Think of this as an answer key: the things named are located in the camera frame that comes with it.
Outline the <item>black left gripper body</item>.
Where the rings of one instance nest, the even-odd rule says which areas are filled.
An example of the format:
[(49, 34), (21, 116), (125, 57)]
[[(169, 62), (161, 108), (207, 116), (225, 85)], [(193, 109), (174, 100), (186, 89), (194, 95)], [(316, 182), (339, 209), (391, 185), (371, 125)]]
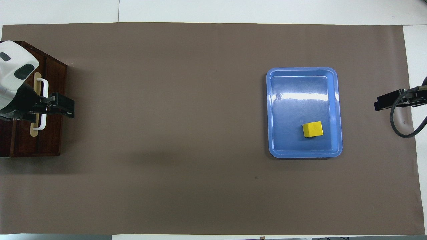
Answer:
[(27, 121), (27, 113), (54, 115), (56, 110), (47, 110), (48, 98), (38, 95), (34, 89), (24, 83), (18, 88), (12, 101), (0, 111), (3, 121)]

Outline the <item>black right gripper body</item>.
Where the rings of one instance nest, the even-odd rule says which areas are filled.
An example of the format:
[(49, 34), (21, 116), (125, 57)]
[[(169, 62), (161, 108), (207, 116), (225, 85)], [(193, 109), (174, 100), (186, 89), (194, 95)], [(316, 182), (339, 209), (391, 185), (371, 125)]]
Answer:
[(417, 86), (407, 90), (398, 89), (382, 96), (384, 108), (391, 108), (392, 106), (409, 107), (412, 97), (427, 97), (427, 87)]

